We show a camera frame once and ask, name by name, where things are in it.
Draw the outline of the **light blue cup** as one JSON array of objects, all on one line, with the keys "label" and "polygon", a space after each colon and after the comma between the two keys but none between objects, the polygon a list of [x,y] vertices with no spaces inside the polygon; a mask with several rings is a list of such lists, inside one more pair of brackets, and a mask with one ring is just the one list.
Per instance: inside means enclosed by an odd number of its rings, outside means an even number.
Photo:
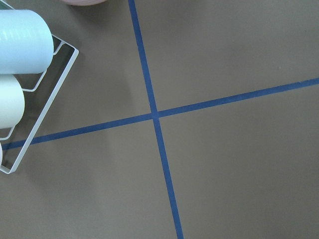
[{"label": "light blue cup", "polygon": [[54,44],[43,18],[31,10],[0,11],[0,73],[39,74],[53,59]]}]

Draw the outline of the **pale green cup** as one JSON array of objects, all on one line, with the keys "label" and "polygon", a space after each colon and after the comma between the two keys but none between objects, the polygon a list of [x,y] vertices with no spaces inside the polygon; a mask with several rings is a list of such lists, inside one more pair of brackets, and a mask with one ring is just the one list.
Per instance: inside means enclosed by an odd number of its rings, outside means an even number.
[{"label": "pale green cup", "polygon": [[14,75],[0,76],[0,128],[12,128],[22,119],[25,99]]}]

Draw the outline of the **pink mixing bowl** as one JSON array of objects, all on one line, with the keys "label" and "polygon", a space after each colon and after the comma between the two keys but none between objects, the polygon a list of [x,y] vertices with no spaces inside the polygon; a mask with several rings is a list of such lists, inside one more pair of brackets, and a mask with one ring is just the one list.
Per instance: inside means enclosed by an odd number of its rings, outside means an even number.
[{"label": "pink mixing bowl", "polygon": [[106,0],[61,0],[61,2],[73,6],[91,6],[106,2]]}]

